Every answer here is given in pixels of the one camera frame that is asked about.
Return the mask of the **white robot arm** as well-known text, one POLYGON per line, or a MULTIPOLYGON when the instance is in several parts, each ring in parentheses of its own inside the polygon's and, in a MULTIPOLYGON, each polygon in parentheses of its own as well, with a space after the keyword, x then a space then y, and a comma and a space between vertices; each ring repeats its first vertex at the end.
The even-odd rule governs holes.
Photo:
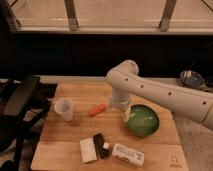
POLYGON ((126 111, 130 95, 134 94, 213 130, 213 93, 145 79, 138 73, 139 67, 132 60, 108 71, 106 80, 112 87, 109 98, 112 107, 126 111))

